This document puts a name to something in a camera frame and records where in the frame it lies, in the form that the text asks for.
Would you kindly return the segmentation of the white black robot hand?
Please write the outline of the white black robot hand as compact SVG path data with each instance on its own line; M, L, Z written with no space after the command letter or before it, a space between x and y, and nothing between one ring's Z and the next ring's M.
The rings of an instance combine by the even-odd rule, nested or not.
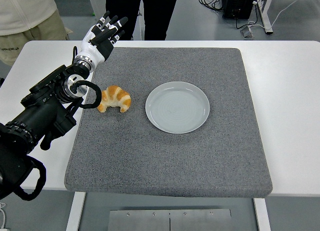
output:
M97 66L105 62L118 40L125 34L124 26L128 18L118 16L106 21L110 12L107 11L95 25L93 25L80 45L80 52L75 56L73 63L85 66L93 72Z

